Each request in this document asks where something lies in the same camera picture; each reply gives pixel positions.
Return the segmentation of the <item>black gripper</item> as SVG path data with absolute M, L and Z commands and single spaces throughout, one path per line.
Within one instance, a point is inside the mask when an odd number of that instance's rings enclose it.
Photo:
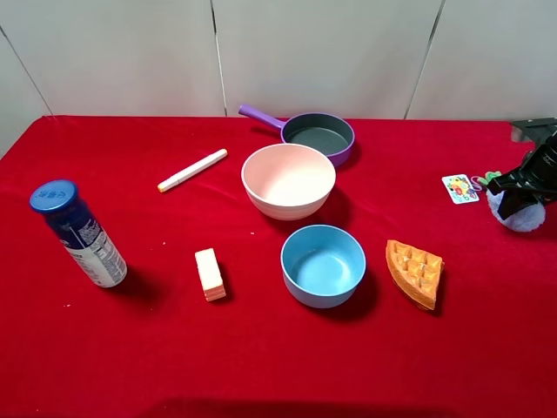
M 491 194 L 503 193 L 497 210 L 503 220 L 556 200 L 556 118 L 523 119 L 510 125 L 514 142 L 532 142 L 534 148 L 519 166 L 487 183 Z

